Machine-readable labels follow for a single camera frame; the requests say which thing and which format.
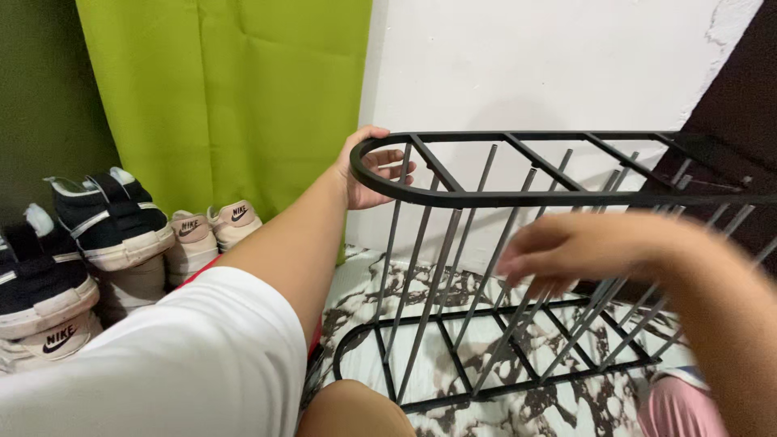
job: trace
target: stack of shoes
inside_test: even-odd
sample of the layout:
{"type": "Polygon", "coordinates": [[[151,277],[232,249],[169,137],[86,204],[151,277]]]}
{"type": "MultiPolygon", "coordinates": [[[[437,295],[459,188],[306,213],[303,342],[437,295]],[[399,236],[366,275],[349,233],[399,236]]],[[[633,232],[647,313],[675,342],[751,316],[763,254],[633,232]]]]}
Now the stack of shoes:
{"type": "Polygon", "coordinates": [[[253,206],[243,200],[223,207],[218,215],[210,207],[207,217],[176,211],[170,225],[176,242],[165,253],[165,259],[168,281],[172,287],[177,287],[210,263],[219,252],[226,252],[257,230],[262,221],[253,206]]]}
{"type": "Polygon", "coordinates": [[[0,240],[0,374],[51,365],[103,331],[75,241],[38,205],[25,215],[0,240]]]}
{"type": "Polygon", "coordinates": [[[54,207],[99,282],[95,308],[108,327],[165,295],[162,252],[176,241],[165,214],[128,172],[86,177],[81,184],[52,177],[54,207]]]}

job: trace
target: olive green wall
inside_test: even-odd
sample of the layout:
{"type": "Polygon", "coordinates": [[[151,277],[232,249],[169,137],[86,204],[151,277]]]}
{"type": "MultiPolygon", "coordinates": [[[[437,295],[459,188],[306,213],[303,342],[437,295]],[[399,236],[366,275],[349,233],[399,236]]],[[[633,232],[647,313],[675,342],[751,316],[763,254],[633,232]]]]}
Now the olive green wall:
{"type": "Polygon", "coordinates": [[[75,0],[2,0],[0,222],[22,219],[30,202],[54,212],[44,177],[116,165],[75,0]]]}

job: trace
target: lime green curtain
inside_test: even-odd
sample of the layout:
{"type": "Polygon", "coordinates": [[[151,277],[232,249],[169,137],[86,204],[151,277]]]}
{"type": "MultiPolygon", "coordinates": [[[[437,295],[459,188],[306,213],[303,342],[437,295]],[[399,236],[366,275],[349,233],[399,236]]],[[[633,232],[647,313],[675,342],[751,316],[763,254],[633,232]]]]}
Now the lime green curtain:
{"type": "Polygon", "coordinates": [[[357,126],[370,0],[77,0],[123,167],[168,214],[267,221],[357,126]]]}

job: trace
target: black sneaker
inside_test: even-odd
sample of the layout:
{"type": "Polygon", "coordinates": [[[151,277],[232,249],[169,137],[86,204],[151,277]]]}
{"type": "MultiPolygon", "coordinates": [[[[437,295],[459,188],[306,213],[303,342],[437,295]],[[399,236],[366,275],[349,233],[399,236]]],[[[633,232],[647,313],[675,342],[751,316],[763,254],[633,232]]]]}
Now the black sneaker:
{"type": "Polygon", "coordinates": [[[82,185],[60,177],[46,179],[54,188],[54,208],[89,262],[115,271],[141,264],[175,242],[167,216],[126,171],[86,177],[82,185]]]}
{"type": "Polygon", "coordinates": [[[38,334],[87,312],[99,299],[97,284],[68,231],[38,205],[27,221],[2,228],[0,338],[38,334]]]}

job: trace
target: white sneaker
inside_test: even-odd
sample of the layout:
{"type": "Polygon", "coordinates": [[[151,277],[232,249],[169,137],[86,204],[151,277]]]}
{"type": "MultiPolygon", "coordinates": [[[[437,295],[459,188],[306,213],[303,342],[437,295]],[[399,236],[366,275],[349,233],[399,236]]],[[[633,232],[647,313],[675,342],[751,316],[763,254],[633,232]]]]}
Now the white sneaker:
{"type": "Polygon", "coordinates": [[[218,256],[216,237],[204,214],[176,211],[170,222],[176,243],[165,252],[167,280],[177,287],[218,256]]]}
{"type": "Polygon", "coordinates": [[[213,207],[207,209],[207,219],[218,241],[218,249],[223,253],[230,250],[241,239],[257,230],[262,221],[253,211],[248,201],[239,201],[223,207],[218,215],[213,207]]]}
{"type": "Polygon", "coordinates": [[[61,361],[103,332],[92,311],[19,340],[0,339],[0,375],[39,369],[61,361]]]}
{"type": "Polygon", "coordinates": [[[165,297],[165,263],[161,254],[135,267],[93,274],[100,290],[94,310],[105,327],[165,297]]]}

